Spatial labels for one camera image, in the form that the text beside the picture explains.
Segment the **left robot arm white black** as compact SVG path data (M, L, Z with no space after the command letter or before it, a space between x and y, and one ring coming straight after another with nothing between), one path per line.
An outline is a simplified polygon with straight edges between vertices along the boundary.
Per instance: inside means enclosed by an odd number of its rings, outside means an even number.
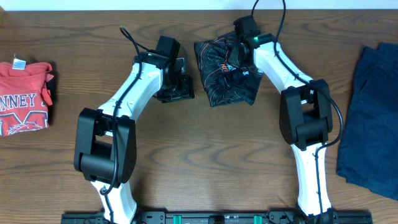
M151 98L169 103L194 97L186 63L185 57L142 52L107 102L79 114L74 168L99 194L104 221L135 222L137 203L129 181L137 159L136 121Z

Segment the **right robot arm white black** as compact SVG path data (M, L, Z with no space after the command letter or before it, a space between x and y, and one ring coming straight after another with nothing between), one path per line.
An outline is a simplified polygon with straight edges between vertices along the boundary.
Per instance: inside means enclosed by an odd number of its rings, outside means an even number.
M328 135L333 129L330 97L324 80L303 73L272 34L241 34L229 61L264 72L280 93L279 128L292 148L298 175L296 223L328 223L333 218L325 174Z

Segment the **black cycling jersey orange lines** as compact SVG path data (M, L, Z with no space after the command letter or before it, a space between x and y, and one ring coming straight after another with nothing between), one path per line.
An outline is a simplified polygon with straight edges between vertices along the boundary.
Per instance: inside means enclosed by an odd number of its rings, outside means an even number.
M193 44L203 88L210 106L231 105L256 99L263 72L255 66L229 62L238 40L233 32Z

